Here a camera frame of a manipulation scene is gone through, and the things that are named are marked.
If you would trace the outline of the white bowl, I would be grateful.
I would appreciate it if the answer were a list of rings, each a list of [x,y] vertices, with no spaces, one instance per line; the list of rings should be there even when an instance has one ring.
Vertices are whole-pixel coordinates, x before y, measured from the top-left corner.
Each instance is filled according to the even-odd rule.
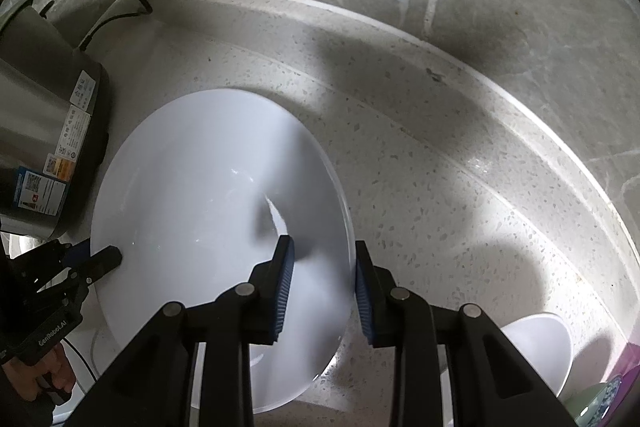
[[[558,397],[574,359],[572,340],[561,317],[537,313],[522,317],[501,330]]]

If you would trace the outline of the large white plate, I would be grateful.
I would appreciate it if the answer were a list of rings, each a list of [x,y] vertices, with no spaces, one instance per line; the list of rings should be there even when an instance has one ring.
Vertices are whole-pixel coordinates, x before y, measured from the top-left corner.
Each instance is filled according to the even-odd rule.
[[[245,282],[292,237],[283,331],[250,349],[254,409],[301,395],[334,357],[354,300],[355,239],[340,181],[314,136],[287,110],[233,89],[191,93],[128,136],[103,178],[94,251],[122,264],[96,286],[125,346],[165,303],[209,303]]]

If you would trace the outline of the purple plastic basin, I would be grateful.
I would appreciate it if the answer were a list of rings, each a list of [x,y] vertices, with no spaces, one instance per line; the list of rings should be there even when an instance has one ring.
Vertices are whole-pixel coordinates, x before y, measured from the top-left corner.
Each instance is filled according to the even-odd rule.
[[[620,376],[620,387],[601,426],[639,425],[639,346],[627,343],[614,366],[613,376]]]

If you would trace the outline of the blue floral ceramic bowl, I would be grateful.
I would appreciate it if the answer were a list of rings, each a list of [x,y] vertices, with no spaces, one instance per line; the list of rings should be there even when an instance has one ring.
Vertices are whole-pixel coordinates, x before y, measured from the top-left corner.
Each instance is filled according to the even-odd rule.
[[[593,427],[600,424],[620,391],[622,377],[616,376],[604,385],[591,401],[575,417],[580,427]]]

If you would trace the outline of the stainless steel rice cooker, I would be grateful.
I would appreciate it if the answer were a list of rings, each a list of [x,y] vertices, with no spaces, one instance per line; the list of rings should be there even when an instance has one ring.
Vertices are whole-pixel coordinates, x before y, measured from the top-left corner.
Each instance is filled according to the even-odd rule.
[[[32,6],[1,17],[1,228],[50,241],[86,205],[104,158],[106,69]]]

